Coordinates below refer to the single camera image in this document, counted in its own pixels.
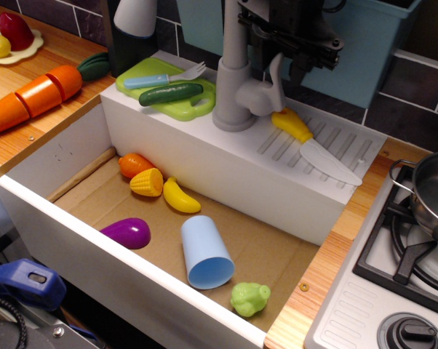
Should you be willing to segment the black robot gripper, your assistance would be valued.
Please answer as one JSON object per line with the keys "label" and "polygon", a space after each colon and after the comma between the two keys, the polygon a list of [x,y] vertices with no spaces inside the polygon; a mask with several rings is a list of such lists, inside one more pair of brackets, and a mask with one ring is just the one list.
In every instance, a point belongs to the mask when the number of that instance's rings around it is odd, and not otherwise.
{"label": "black robot gripper", "polygon": [[239,1],[239,22],[247,27],[256,66],[267,70],[282,53],[291,59],[290,81],[301,85],[313,68],[334,69],[343,39],[324,19],[345,7],[344,1]]}

